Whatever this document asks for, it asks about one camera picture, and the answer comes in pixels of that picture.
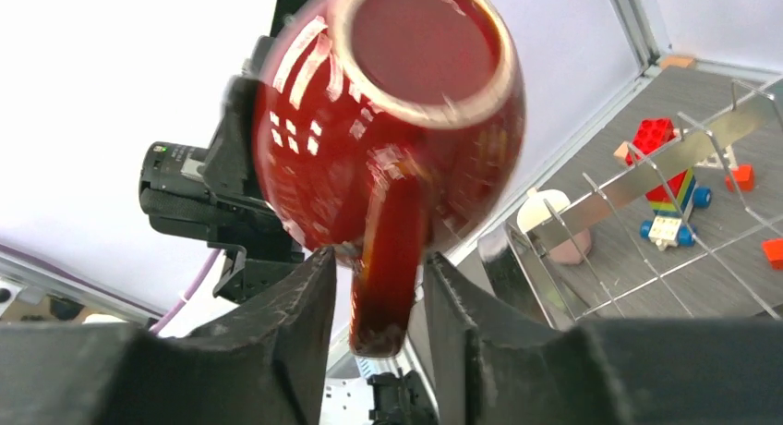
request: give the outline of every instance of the white lego brick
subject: white lego brick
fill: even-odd
[[[650,241],[655,243],[659,250],[668,247],[677,247],[677,234],[680,232],[682,219],[679,217],[656,216],[650,227]]]
[[[674,128],[674,134],[679,136],[680,129]],[[726,159],[726,163],[729,164],[729,169],[737,169],[737,157],[734,155],[734,149],[731,148],[731,145],[723,150],[722,155],[723,158]],[[709,157],[694,166],[705,169],[723,169],[723,163],[720,161],[717,152],[713,152]]]

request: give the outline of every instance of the mug handle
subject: mug handle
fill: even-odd
[[[427,184],[410,154],[395,151],[390,160],[370,162],[363,253],[354,263],[349,344],[365,358],[402,350],[429,235]]]

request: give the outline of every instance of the gray floor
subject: gray floor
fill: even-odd
[[[670,67],[639,94],[603,130],[590,140],[548,183],[542,187],[564,191],[572,200],[578,199],[590,186],[582,173],[601,183],[621,171],[612,153],[624,140],[631,140],[639,122],[645,118],[674,117],[682,111],[694,118],[705,119],[723,109],[731,101],[730,79],[687,69]],[[779,156],[783,152],[783,133],[770,126],[757,131],[734,146],[740,164],[752,164],[756,173],[756,189],[746,193],[750,207],[764,218],[783,213],[783,176]],[[749,228],[759,225],[747,212],[736,194],[729,193],[724,174],[719,170],[696,170],[701,186],[713,190],[713,203],[705,210],[695,210],[691,222],[699,230],[705,244],[718,247],[736,239]],[[639,224],[651,219],[652,212],[646,200],[641,199],[620,211],[619,218],[608,219],[592,229],[594,249],[589,255],[593,270],[587,264],[559,267],[580,295],[592,306],[618,298],[655,276],[644,264],[634,244],[625,235],[622,225],[636,236]],[[778,231],[783,223],[776,224]],[[764,298],[771,306],[783,304],[783,273],[771,270],[761,250],[761,242],[780,237],[773,230],[761,231],[737,240],[711,255],[688,263],[705,252],[699,246],[670,249],[659,252],[654,245],[636,237],[646,258],[659,273],[670,270],[665,277],[671,290],[697,317],[752,316],[762,312],[761,305],[741,281]],[[488,280],[474,251],[460,264],[460,269],[480,286],[487,288]],[[599,285],[604,282],[611,297]],[[687,317],[682,304],[660,282],[638,290],[601,309],[601,316],[627,317]],[[422,356],[424,366],[431,369],[424,307],[414,311],[411,335],[415,348]]]

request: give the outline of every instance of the white wall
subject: white wall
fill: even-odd
[[[608,0],[493,0],[524,65],[519,184],[639,67]],[[0,0],[0,243],[159,310],[209,252],[154,232],[140,162],[156,140],[206,145],[223,88],[274,0]],[[347,322],[341,271],[335,326]]]
[[[643,0],[663,49],[783,72],[783,0]]]

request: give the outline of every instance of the mug rim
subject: mug rim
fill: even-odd
[[[489,82],[478,92],[457,102],[422,104],[399,99],[373,83],[356,62],[351,35],[356,11],[365,0],[332,0],[327,8],[332,50],[343,72],[379,109],[406,123],[428,129],[466,128],[495,115],[512,95],[515,83],[515,46],[498,10],[488,0],[471,0],[481,7],[496,28],[500,54]]]

